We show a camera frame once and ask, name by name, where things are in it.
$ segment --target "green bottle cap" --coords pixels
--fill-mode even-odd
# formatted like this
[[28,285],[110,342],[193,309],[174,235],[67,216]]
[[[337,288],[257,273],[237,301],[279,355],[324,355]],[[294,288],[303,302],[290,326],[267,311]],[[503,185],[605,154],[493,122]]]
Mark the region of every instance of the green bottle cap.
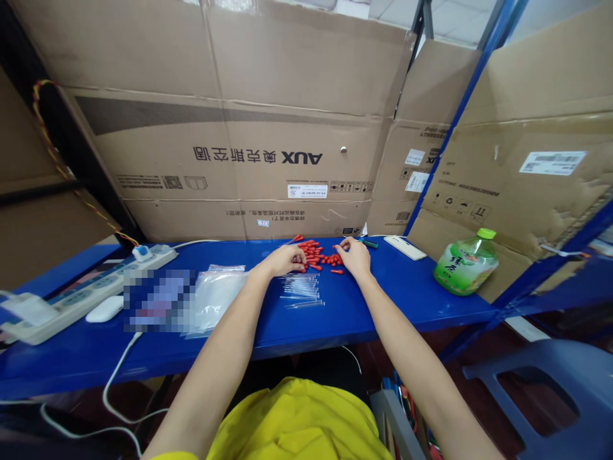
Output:
[[490,229],[479,229],[477,236],[481,236],[484,240],[491,240],[496,236],[496,232]]

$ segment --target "red and yellow wire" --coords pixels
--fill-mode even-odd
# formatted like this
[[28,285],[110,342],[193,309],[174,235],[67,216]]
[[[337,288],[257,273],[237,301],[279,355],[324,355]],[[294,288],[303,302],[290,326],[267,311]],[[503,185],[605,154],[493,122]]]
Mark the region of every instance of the red and yellow wire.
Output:
[[[68,174],[64,170],[62,162],[59,161],[59,159],[57,157],[57,149],[53,145],[53,142],[51,142],[51,138],[49,137],[49,130],[47,130],[47,125],[45,124],[45,120],[43,119],[42,115],[40,114],[40,90],[41,90],[41,88],[44,85],[47,85],[47,84],[50,84],[50,85],[53,85],[53,86],[56,85],[55,82],[53,82],[51,80],[47,80],[47,79],[39,80],[34,85],[33,92],[32,92],[34,114],[36,115],[36,119],[38,120],[38,124],[40,126],[40,130],[43,132],[43,138],[45,140],[45,146],[47,147],[47,153],[49,154],[49,156],[53,160],[53,163],[54,163],[57,171],[62,176],[62,178],[65,181],[70,181],[70,180],[72,180],[71,177],[70,177],[72,174]],[[123,238],[124,240],[128,240],[134,246],[140,246],[138,241],[136,241],[134,238],[131,238],[128,235],[126,235],[125,233],[122,233],[121,231],[119,231],[119,229],[110,221],[110,219],[108,217],[106,217],[96,206],[94,206],[89,201],[87,201],[87,199],[83,196],[83,194],[81,192],[79,192],[78,190],[73,190],[73,192],[88,208],[91,208],[99,217],[104,219],[104,221],[107,223],[107,225],[109,227],[111,227],[113,229],[113,231],[120,238]]]

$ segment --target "green pen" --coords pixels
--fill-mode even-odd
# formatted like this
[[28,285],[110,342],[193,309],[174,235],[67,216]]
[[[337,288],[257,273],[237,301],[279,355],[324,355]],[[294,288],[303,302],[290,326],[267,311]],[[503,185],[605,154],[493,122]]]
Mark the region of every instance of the green pen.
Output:
[[379,245],[377,243],[372,243],[370,241],[366,241],[363,238],[360,238],[358,241],[359,242],[361,241],[362,243],[364,243],[364,245],[366,245],[368,247],[372,247],[373,249],[377,249],[379,247]]

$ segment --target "yellow shirt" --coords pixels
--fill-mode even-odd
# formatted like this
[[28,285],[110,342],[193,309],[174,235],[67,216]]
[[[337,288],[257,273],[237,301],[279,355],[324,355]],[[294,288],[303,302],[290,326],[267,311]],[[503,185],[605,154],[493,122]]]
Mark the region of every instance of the yellow shirt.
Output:
[[[223,420],[208,460],[390,460],[372,412],[356,396],[285,378],[243,399]],[[196,460],[171,452],[155,460]]]

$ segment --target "person's hand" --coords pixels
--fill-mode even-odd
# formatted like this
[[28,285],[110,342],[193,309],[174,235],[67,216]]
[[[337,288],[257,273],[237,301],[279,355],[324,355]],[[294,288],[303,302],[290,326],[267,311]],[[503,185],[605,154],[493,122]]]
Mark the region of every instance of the person's hand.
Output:
[[281,246],[256,265],[252,273],[262,273],[269,278],[287,275],[292,270],[302,270],[307,264],[305,252],[295,245]]
[[350,236],[334,248],[355,279],[370,276],[370,253],[364,244]]

